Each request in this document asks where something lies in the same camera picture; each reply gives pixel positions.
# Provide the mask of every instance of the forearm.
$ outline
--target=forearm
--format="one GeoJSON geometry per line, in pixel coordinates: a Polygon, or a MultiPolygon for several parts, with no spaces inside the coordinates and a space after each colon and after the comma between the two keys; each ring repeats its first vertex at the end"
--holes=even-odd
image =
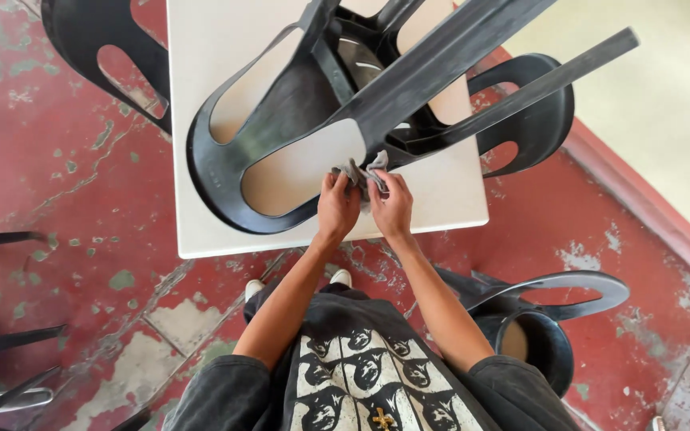
{"type": "Polygon", "coordinates": [[[467,371],[494,351],[410,235],[391,241],[433,340],[452,366],[467,371]]]}
{"type": "Polygon", "coordinates": [[[337,248],[335,242],[339,241],[320,235],[313,238],[311,246],[249,322],[234,354],[257,358],[273,370],[300,329],[323,267],[337,248]]]}

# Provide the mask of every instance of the person's left hand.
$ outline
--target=person's left hand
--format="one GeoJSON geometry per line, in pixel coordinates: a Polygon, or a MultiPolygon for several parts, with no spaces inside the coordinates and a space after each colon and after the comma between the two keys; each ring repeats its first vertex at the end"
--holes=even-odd
{"type": "Polygon", "coordinates": [[[352,187],[348,195],[345,187],[350,179],[344,173],[339,176],[327,173],[321,182],[318,198],[318,232],[327,240],[340,244],[345,235],[356,225],[361,209],[361,191],[352,187]]]}

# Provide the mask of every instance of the printed face pattern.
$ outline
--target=printed face pattern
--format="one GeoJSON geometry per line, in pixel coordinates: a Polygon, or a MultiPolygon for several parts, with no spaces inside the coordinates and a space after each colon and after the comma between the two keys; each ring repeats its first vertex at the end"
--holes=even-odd
{"type": "Polygon", "coordinates": [[[290,431],[379,431],[377,407],[391,431],[482,431],[415,340],[375,330],[302,336],[296,395],[290,431]]]}

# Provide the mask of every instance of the table top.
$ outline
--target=table top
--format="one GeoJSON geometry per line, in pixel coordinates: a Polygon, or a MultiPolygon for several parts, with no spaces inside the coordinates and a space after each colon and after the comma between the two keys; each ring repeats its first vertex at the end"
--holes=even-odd
{"type": "MultiPolygon", "coordinates": [[[[341,4],[370,16],[384,2],[343,0],[341,4]]],[[[284,27],[295,23],[305,5],[306,0],[167,2],[177,241],[181,258],[308,245],[318,230],[315,217],[274,235],[252,235],[231,228],[212,214],[198,196],[186,160],[188,129],[204,100],[257,57],[284,27]]],[[[452,10],[451,0],[426,0],[399,33],[399,51],[403,53],[417,43],[452,10]]],[[[300,35],[299,30],[289,34],[218,102],[210,124],[218,142],[230,140],[242,125],[291,57],[300,35]]],[[[437,95],[430,107],[444,123],[468,117],[471,107],[465,77],[437,95]]],[[[264,214],[282,214],[315,196],[323,174],[331,166],[342,164],[349,157],[363,161],[362,141],[354,136],[359,133],[343,132],[337,127],[337,123],[328,127],[332,130],[320,133],[319,139],[292,143],[252,166],[242,183],[247,203],[264,214]]],[[[395,172],[404,176],[414,196],[413,233],[483,225],[488,221],[474,137],[395,172]]],[[[345,240],[380,236],[371,215],[361,214],[345,240]]]]}

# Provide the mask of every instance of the shoe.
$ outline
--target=shoe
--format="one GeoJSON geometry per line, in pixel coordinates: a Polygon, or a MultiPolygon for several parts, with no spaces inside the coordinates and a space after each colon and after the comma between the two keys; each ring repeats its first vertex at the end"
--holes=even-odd
{"type": "Polygon", "coordinates": [[[646,427],[646,431],[667,431],[665,421],[662,420],[661,416],[654,416],[654,419],[651,419],[651,423],[646,427]]]}
{"type": "Polygon", "coordinates": [[[244,289],[244,303],[246,304],[249,302],[249,300],[264,287],[265,284],[260,280],[249,280],[246,289],[244,289]]]}
{"type": "Polygon", "coordinates": [[[329,280],[330,283],[342,283],[349,288],[353,288],[353,280],[350,278],[350,272],[346,269],[337,270],[337,272],[332,275],[332,279],[329,280]]]}

